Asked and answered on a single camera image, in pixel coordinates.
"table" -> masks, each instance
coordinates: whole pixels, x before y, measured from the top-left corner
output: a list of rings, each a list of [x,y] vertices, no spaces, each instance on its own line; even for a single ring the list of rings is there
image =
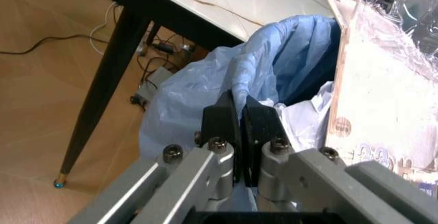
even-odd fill
[[[151,21],[206,49],[235,46],[262,25],[297,14],[331,16],[325,0],[113,0],[124,6],[81,108],[60,173],[67,175],[99,122]]]

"table leg foot cap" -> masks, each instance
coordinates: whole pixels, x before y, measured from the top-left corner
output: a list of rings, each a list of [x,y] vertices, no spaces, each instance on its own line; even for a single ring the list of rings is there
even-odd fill
[[[57,189],[63,188],[65,183],[66,183],[66,179],[67,179],[67,174],[61,174],[60,173],[58,175],[58,178],[56,178],[56,180],[53,182],[53,185]]]

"trash bin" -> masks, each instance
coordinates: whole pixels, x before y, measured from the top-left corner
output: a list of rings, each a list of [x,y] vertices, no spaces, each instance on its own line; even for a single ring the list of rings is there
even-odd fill
[[[203,109],[228,89],[239,115],[247,95],[286,105],[310,99],[334,78],[340,34],[333,18],[294,16],[189,64],[162,83],[150,103],[140,129],[141,156],[155,158],[169,144],[193,148]]]

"brown circular label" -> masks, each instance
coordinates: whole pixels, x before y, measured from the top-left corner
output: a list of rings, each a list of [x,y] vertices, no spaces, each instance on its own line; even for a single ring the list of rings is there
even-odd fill
[[[344,117],[338,117],[334,120],[333,129],[338,137],[347,137],[351,133],[351,123]]]

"black table leg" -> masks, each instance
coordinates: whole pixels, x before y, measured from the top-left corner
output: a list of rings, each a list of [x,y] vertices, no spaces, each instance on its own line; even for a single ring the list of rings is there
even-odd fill
[[[120,15],[77,118],[61,171],[54,182],[56,188],[64,186],[67,175],[105,111],[149,23],[149,19],[127,8]]]
[[[161,25],[154,22],[151,32],[148,35],[148,38],[146,39],[146,44],[150,46],[153,42],[153,39],[155,38],[156,34],[158,33],[158,30],[160,29]]]

